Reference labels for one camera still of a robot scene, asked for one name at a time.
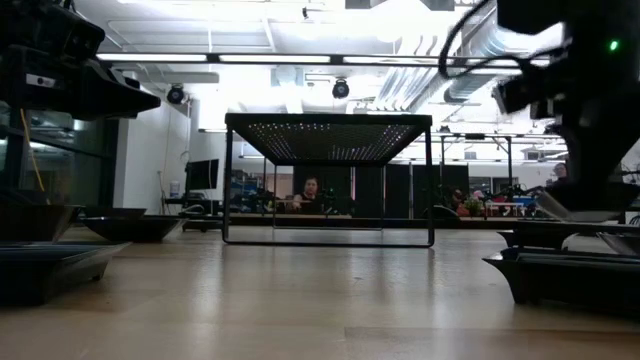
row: black plastic bin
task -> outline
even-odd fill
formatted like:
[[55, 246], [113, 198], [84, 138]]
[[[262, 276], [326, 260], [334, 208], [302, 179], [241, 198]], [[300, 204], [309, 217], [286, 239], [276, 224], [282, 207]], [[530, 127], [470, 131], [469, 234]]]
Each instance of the black plastic bin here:
[[178, 216], [152, 215], [140, 219], [88, 218], [83, 223], [103, 238], [115, 242], [161, 242], [186, 219]]
[[56, 242], [76, 220], [79, 210], [66, 205], [0, 204], [0, 243]]
[[40, 305], [70, 286], [100, 280], [127, 245], [0, 247], [0, 303]]
[[509, 248], [483, 259], [507, 279], [518, 304], [554, 300], [640, 314], [640, 259]]

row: black tray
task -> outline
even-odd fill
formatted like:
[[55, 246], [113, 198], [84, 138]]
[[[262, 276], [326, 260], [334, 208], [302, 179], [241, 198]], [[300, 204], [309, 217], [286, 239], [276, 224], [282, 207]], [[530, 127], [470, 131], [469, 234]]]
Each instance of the black tray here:
[[140, 219], [89, 218], [83, 223], [110, 241], [160, 242], [185, 221], [177, 216], [143, 216]]
[[0, 247], [0, 303], [40, 305], [72, 285], [100, 280], [127, 245]]
[[572, 231], [561, 229], [515, 229], [513, 231], [498, 231], [498, 234], [507, 241], [508, 247], [537, 247], [544, 249], [561, 250], [564, 240], [573, 235]]
[[554, 300], [640, 314], [640, 259], [509, 248], [483, 259], [507, 279], [518, 304]]
[[147, 209], [87, 206], [83, 209], [83, 211], [84, 215], [88, 218], [108, 217], [140, 219], [142, 216], [144, 216], [144, 213], [147, 211]]

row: window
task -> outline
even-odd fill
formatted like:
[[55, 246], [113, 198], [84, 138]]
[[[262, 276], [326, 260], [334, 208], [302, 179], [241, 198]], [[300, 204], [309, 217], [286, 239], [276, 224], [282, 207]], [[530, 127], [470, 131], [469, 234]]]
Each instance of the window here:
[[0, 171], [4, 170], [4, 162], [7, 157], [7, 140], [0, 139]]
[[107, 121], [75, 120], [69, 114], [54, 111], [31, 110], [28, 113], [32, 134], [44, 135], [87, 151], [104, 150], [103, 135]]
[[[32, 142], [45, 192], [52, 204], [99, 205], [100, 159]], [[22, 188], [39, 190], [33, 161], [26, 163]]]
[[469, 177], [469, 193], [473, 194], [476, 191], [491, 192], [491, 178], [470, 176]]
[[[514, 184], [518, 184], [519, 183], [517, 177], [513, 178], [513, 183]], [[509, 187], [509, 178], [503, 178], [503, 177], [493, 178], [493, 192], [494, 193], [499, 193], [500, 191], [506, 189], [507, 187]]]
[[6, 102], [0, 101], [0, 125], [9, 125], [11, 118], [11, 108]]
[[31, 148], [19, 112], [0, 103], [0, 186], [40, 190], [30, 156], [33, 153], [42, 185], [52, 204], [110, 206], [118, 136], [118, 121], [85, 122], [69, 114], [25, 109]]

